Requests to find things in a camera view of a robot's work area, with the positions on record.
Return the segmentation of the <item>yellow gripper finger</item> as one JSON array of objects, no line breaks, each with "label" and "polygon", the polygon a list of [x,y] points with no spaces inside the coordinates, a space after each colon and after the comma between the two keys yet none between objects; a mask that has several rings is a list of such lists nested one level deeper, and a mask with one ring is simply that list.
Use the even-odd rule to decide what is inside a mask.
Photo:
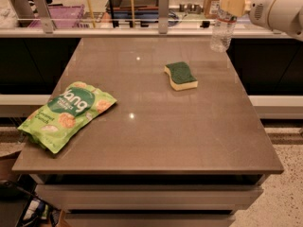
[{"label": "yellow gripper finger", "polygon": [[250,0],[220,0],[220,8],[237,17],[246,14],[250,7]]}]

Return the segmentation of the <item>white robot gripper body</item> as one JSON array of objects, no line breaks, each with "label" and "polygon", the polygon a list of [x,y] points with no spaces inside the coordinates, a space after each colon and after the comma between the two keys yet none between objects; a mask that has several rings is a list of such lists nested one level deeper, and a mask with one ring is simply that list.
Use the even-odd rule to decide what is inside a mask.
[{"label": "white robot gripper body", "polygon": [[248,16],[252,24],[272,30],[287,30],[287,22],[277,14],[279,0],[248,0]]}]

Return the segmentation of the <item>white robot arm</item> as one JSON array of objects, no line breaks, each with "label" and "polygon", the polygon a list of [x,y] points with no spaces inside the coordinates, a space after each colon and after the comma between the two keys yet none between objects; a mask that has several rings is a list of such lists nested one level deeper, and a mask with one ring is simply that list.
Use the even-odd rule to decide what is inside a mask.
[{"label": "white robot arm", "polygon": [[247,14],[255,26],[303,41],[303,0],[220,0],[220,8],[236,17]]}]

